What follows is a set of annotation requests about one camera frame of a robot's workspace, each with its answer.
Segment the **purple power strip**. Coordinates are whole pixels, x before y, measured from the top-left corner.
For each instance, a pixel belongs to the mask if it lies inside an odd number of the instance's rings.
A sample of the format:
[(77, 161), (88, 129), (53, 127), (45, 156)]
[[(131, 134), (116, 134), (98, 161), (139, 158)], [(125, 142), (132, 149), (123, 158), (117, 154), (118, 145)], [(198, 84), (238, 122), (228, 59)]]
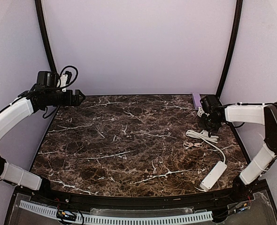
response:
[(200, 107), (202, 107), (201, 102), (200, 102), (201, 101), (201, 96), (200, 96), (199, 93), (193, 92), (192, 93), (192, 100), (193, 100), (195, 110), (198, 110)]

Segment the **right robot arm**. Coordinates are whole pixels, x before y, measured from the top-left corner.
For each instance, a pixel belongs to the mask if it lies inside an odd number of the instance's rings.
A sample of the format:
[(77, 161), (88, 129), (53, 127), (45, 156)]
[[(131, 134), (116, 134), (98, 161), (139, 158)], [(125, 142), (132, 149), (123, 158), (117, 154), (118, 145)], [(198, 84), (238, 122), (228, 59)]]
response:
[(277, 161), (277, 102), (221, 105), (211, 96), (201, 101), (199, 127), (217, 133), (222, 124), (257, 124), (264, 128), (263, 145), (247, 167), (237, 175), (236, 186), (248, 187)]

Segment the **black front table rail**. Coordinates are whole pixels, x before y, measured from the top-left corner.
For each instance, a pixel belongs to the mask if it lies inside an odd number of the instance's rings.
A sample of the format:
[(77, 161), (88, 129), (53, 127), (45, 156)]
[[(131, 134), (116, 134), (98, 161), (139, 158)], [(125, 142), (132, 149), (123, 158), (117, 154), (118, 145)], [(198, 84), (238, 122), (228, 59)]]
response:
[(106, 197), (73, 194), (52, 190), (49, 196), (37, 195), (33, 199), (41, 202), (56, 202), (74, 206), (79, 210), (92, 208), (113, 210), (162, 210), (193, 207), (194, 209), (219, 210), (233, 203), (229, 198), (230, 189), (192, 195), (166, 197)]

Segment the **white power strip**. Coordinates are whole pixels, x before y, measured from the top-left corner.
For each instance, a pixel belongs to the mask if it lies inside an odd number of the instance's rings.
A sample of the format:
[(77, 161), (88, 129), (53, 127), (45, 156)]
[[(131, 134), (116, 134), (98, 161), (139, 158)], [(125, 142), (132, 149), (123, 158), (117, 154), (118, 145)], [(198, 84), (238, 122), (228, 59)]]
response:
[(224, 162), (218, 161), (218, 163), (213, 167), (213, 169), (200, 183), (201, 189), (203, 189), (206, 192), (209, 191), (225, 172), (226, 168), (227, 165)]

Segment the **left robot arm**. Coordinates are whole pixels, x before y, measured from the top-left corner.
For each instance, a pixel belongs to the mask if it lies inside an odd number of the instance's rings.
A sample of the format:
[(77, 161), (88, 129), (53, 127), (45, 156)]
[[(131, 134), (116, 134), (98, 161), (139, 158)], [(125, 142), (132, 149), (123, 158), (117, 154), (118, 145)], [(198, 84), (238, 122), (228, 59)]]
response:
[[(0, 140), (18, 123), (48, 106), (79, 106), (85, 100), (80, 90), (39, 88), (23, 92), (0, 112)], [(6, 161), (0, 155), (0, 180), (34, 191), (42, 189), (46, 179)]]

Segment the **white plug with cable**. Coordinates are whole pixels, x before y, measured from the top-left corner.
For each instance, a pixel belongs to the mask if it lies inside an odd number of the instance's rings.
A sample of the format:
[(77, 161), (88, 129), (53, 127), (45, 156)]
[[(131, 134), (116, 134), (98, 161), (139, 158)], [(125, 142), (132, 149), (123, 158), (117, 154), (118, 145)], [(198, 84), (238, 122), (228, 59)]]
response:
[(211, 135), (206, 130), (202, 130), (201, 132), (196, 132), (190, 129), (186, 131), (185, 135), (190, 138), (201, 139), (203, 142), (209, 144), (215, 149), (215, 151), (219, 151), (221, 153), (221, 155), (223, 156), (223, 163), (226, 162), (226, 156), (224, 152), (215, 145), (215, 144), (218, 144), (218, 139), (219, 139), (218, 136)]

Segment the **left black frame post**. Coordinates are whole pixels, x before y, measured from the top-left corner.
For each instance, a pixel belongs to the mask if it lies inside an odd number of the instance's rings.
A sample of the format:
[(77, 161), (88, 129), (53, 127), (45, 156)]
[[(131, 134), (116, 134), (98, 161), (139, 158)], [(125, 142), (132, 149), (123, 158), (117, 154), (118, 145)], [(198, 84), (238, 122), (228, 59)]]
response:
[(48, 37), (42, 1), (34, 0), (34, 2), (35, 2), (35, 8), (36, 8), (36, 13), (37, 13), (40, 34), (41, 34), (47, 62), (49, 64), (50, 70), (52, 72), (57, 72), (57, 68), (55, 65), (55, 61), (54, 61), (54, 57), (53, 57), (53, 53), (52, 53), (52, 49), (51, 49), (51, 45), (50, 45), (50, 41), (49, 41), (49, 37)]

